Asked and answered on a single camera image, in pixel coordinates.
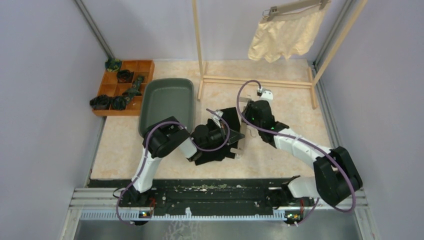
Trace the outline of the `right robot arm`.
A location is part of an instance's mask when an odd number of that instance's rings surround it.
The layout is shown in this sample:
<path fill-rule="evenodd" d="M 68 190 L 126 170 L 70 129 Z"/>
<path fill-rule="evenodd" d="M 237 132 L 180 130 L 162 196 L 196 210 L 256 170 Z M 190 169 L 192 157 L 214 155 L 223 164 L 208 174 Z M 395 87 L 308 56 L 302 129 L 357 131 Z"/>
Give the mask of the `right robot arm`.
<path fill-rule="evenodd" d="M 283 185 L 281 199 L 287 206 L 295 206 L 301 198 L 312 197 L 335 207 L 363 187 L 346 148 L 323 147 L 303 138 L 288 125 L 275 120 L 268 101 L 248 101 L 241 115 L 245 123 L 257 129 L 265 143 L 290 153 L 313 169 L 313 177 L 295 176 Z"/>

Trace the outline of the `beige clip hanger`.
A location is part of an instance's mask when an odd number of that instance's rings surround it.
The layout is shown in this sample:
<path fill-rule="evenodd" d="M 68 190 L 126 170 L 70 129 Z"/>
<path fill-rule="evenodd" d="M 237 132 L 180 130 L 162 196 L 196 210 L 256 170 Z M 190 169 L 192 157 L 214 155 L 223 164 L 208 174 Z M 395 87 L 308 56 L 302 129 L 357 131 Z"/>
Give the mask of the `beige clip hanger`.
<path fill-rule="evenodd" d="M 262 12 L 262 18 L 270 21 L 275 16 L 315 6 L 319 6 L 319 10 L 322 10 L 330 2 L 330 0 L 298 0 L 295 2 L 272 6 Z"/>

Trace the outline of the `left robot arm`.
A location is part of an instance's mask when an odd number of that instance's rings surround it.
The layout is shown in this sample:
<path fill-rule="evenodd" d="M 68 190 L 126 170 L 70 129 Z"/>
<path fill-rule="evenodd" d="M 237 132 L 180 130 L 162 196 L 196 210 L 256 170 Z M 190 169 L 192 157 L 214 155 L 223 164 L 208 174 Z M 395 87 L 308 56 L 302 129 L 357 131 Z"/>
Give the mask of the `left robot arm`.
<path fill-rule="evenodd" d="M 236 129 L 231 129 L 229 123 L 218 115 L 208 119 L 207 124 L 196 126 L 192 133 L 173 116 L 149 126 L 142 134 L 143 157 L 131 179 L 131 202 L 138 207 L 149 203 L 148 190 L 153 185 L 160 162 L 176 149 L 196 165 L 233 157 L 231 148 L 245 138 L 239 132 L 240 125 L 235 126 Z"/>

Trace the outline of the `dark green plastic bin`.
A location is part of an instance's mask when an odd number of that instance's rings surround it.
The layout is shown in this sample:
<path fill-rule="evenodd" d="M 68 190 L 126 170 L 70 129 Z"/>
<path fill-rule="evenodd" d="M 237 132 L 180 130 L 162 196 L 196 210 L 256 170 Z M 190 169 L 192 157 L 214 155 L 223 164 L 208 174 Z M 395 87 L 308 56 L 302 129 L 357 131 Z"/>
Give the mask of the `dark green plastic bin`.
<path fill-rule="evenodd" d="M 148 83 L 142 95 L 138 133 L 169 117 L 175 117 L 189 132 L 195 122 L 193 82 L 186 78 L 161 78 Z"/>

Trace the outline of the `beige cotton underwear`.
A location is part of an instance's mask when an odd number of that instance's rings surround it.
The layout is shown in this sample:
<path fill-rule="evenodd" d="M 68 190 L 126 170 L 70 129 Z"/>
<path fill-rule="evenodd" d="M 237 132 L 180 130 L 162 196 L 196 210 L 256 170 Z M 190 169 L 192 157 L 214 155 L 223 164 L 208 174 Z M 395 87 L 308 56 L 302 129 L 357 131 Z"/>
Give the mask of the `beige cotton underwear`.
<path fill-rule="evenodd" d="M 281 57 L 288 60 L 293 55 L 308 53 L 330 6 L 319 8 L 311 6 L 271 20 L 261 19 L 248 49 L 248 58 L 273 63 Z"/>

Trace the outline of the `black garment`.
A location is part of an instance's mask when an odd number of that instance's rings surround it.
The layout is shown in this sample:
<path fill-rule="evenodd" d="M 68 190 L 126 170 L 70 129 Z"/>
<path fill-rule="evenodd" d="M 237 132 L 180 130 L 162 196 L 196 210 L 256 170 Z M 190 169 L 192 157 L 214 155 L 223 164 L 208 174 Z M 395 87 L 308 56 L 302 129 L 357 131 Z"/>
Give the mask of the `black garment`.
<path fill-rule="evenodd" d="M 218 126 L 212 118 L 207 120 L 206 124 L 200 124 L 195 127 L 191 134 L 194 143 L 200 147 L 199 157 L 194 161 L 195 165 L 203 165 L 210 162 L 221 162 L 225 158 L 235 158 L 231 152 L 236 148 L 241 128 L 238 113 L 235 107 L 221 109 L 222 118 Z"/>

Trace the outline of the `orange compartment tray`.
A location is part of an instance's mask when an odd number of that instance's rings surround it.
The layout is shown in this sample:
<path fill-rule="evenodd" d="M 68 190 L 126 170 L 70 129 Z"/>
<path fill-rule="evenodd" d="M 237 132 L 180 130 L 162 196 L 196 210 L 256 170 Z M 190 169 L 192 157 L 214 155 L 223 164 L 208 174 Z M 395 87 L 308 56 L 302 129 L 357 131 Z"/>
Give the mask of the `orange compartment tray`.
<path fill-rule="evenodd" d="M 141 96 L 135 96 L 130 102 L 128 102 L 125 110 L 114 110 L 110 104 L 107 110 L 93 110 L 92 112 L 96 116 L 107 117 L 107 116 L 137 116 L 141 112 L 143 93 L 146 85 L 153 80 L 153 74 L 155 70 L 155 63 L 153 60 L 123 60 L 120 68 L 121 70 L 130 70 L 134 72 L 131 83 L 118 83 L 117 72 L 105 71 L 102 77 L 102 81 L 97 92 L 99 95 L 108 95 L 110 97 L 122 96 L 122 94 L 132 86 L 133 81 L 137 76 L 144 76 L 144 82 L 141 84 L 140 91 Z"/>

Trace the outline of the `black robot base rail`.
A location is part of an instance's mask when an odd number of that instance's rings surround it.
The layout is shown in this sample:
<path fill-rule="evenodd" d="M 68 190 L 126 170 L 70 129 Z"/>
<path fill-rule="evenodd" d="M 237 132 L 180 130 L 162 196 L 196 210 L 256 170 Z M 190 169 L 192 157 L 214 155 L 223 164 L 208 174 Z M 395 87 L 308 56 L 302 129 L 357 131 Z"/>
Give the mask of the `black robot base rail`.
<path fill-rule="evenodd" d="M 155 216 L 183 215 L 232 217 L 272 215 L 279 208 L 311 207 L 308 197 L 295 199 L 285 189 L 288 178 L 155 179 L 151 189 L 138 193 L 132 186 L 119 207 L 145 207 Z"/>

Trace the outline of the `wooden clothes rack frame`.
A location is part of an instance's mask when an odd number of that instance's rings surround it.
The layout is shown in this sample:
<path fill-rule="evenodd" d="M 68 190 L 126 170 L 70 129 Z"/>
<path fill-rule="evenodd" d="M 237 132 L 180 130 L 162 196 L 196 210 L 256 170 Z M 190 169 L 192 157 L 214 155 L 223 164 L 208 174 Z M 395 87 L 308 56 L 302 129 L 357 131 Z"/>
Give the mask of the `wooden clothes rack frame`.
<path fill-rule="evenodd" d="M 294 55 L 306 54 L 318 35 L 329 4 L 328 0 L 297 0 L 265 10 L 248 50 L 249 59 L 273 63 L 280 58 L 288 60 Z M 316 109 L 315 88 L 366 4 L 366 0 L 345 2 L 314 62 L 314 66 L 318 67 L 317 73 L 313 74 L 312 67 L 307 68 L 307 82 L 262 79 L 261 83 L 270 87 L 307 89 L 311 106 Z"/>

